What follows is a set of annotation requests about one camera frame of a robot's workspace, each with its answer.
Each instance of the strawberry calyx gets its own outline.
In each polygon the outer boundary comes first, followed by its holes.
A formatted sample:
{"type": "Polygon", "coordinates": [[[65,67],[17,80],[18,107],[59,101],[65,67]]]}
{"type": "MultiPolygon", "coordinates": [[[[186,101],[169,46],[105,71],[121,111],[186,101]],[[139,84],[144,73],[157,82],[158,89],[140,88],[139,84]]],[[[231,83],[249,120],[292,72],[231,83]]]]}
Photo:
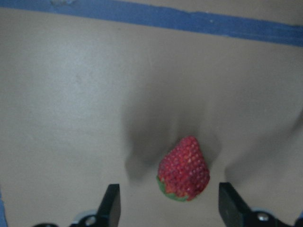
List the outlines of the strawberry calyx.
{"type": "Polygon", "coordinates": [[[160,190],[163,192],[163,194],[167,197],[169,197],[170,199],[173,199],[173,200],[176,200],[176,201],[179,201],[179,202],[185,202],[188,200],[188,195],[184,196],[184,197],[178,197],[175,193],[167,193],[166,192],[166,185],[164,182],[162,182],[159,177],[157,176],[156,177],[157,179],[157,182],[158,182],[158,185],[159,185],[159,188],[160,190]]]}

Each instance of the blue tape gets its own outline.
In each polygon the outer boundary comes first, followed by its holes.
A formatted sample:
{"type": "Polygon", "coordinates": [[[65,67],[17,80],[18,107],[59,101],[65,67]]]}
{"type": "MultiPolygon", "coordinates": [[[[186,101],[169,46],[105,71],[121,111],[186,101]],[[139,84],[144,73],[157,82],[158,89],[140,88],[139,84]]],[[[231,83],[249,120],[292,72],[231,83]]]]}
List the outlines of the blue tape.
{"type": "Polygon", "coordinates": [[[1,192],[0,192],[0,226],[7,227],[6,219],[5,219],[5,212],[4,212],[4,204],[1,199],[1,192]]]}
{"type": "Polygon", "coordinates": [[[117,0],[69,0],[65,1],[66,4],[57,5],[51,2],[51,0],[0,0],[0,7],[303,46],[303,26],[205,12],[185,12],[117,0]]]}

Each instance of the red strawberry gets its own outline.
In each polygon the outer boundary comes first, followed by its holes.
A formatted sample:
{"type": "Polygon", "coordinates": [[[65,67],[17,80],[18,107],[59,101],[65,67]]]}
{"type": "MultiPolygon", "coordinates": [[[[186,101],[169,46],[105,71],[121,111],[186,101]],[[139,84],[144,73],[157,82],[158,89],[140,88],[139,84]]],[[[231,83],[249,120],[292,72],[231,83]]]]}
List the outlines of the red strawberry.
{"type": "Polygon", "coordinates": [[[178,201],[190,201],[209,182],[209,170],[197,139],[183,138],[159,164],[157,180],[162,192],[178,201]]]}

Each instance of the metal bolt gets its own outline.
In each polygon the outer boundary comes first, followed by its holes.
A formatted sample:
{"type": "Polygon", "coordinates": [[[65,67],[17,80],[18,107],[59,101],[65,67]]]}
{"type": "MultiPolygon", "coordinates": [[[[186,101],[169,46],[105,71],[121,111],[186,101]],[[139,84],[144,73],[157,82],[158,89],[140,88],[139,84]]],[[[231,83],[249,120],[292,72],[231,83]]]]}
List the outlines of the metal bolt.
{"type": "Polygon", "coordinates": [[[257,217],[260,221],[268,221],[269,220],[269,216],[266,213],[258,213],[257,217]]]}
{"type": "Polygon", "coordinates": [[[91,226],[91,225],[93,225],[95,223],[96,223],[96,217],[95,216],[90,216],[85,221],[85,225],[86,226],[91,226]]]}

